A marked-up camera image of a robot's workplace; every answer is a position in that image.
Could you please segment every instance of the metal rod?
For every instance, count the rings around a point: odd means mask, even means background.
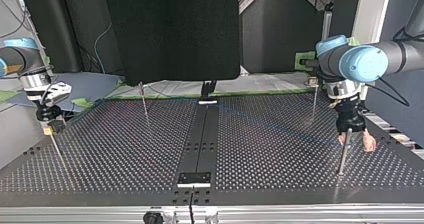
[[[62,156],[62,153],[60,152],[59,146],[57,145],[56,140],[54,139],[53,134],[51,134],[49,136],[50,136],[50,139],[52,139],[53,146],[56,149],[57,154],[61,157]]]
[[[315,87],[315,94],[314,94],[314,106],[313,106],[313,110],[312,110],[312,119],[315,119],[315,110],[316,110],[316,105],[317,105],[317,95],[318,95],[318,85]]]
[[[346,163],[347,149],[349,148],[350,139],[352,138],[352,128],[349,128],[346,133],[346,140],[343,144],[342,157],[340,158],[339,176],[344,175],[344,166]]]

